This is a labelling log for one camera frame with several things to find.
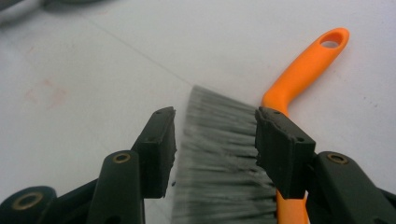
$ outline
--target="white surface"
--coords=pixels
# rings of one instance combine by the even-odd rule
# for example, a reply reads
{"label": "white surface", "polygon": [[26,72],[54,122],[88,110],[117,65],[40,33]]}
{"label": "white surface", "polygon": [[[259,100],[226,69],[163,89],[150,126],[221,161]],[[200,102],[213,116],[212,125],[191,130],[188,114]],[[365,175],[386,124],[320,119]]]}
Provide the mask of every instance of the white surface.
{"label": "white surface", "polygon": [[[0,201],[35,185],[62,195],[130,148],[152,112],[177,110],[191,87],[251,105],[314,39],[350,31],[346,49],[290,106],[317,152],[352,157],[396,193],[394,1],[132,1],[0,12]],[[167,223],[169,197],[147,201]]]}

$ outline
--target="orange plastic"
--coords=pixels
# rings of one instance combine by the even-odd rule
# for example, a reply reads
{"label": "orange plastic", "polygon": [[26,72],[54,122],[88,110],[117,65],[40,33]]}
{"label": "orange plastic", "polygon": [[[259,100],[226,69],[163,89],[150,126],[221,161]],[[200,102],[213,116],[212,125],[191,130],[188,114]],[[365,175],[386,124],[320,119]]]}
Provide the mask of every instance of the orange plastic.
{"label": "orange plastic", "polygon": [[[345,28],[330,30],[315,40],[283,72],[262,97],[262,106],[270,107],[289,116],[289,103],[319,77],[346,46],[349,31]],[[306,224],[308,217],[305,200],[284,200],[276,193],[279,224]]]}

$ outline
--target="brush bristles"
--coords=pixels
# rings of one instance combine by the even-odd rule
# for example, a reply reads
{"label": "brush bristles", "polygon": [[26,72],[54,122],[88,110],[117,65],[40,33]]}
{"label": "brush bristles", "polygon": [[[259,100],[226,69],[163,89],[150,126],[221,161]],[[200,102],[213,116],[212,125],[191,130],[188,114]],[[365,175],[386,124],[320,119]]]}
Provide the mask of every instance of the brush bristles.
{"label": "brush bristles", "polygon": [[256,165],[255,109],[193,88],[172,223],[276,223],[276,189]]}

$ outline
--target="brush handle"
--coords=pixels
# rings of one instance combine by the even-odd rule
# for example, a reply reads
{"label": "brush handle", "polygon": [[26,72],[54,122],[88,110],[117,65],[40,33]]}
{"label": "brush handle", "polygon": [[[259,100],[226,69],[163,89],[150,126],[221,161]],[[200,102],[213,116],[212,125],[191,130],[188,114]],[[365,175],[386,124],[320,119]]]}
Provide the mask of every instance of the brush handle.
{"label": "brush handle", "polygon": [[[289,116],[288,105],[315,81],[346,46],[349,32],[336,28],[315,40],[262,97],[262,105]],[[276,191],[278,224],[306,224],[306,200],[284,200]]]}
{"label": "brush handle", "polygon": [[349,31],[336,28],[321,35],[283,72],[262,97],[262,106],[285,114],[289,103],[315,81],[346,46]]}

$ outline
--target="brush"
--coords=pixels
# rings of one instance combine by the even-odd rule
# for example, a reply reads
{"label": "brush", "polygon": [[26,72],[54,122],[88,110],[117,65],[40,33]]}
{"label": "brush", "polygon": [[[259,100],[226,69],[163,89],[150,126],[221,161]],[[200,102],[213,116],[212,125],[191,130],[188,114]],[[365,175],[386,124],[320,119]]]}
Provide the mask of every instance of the brush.
{"label": "brush", "polygon": [[[348,31],[321,35],[262,97],[262,106],[288,115],[289,103],[317,79],[342,51]],[[304,200],[284,200],[256,165],[256,107],[195,86],[187,109],[178,158],[172,222],[308,222]]]}

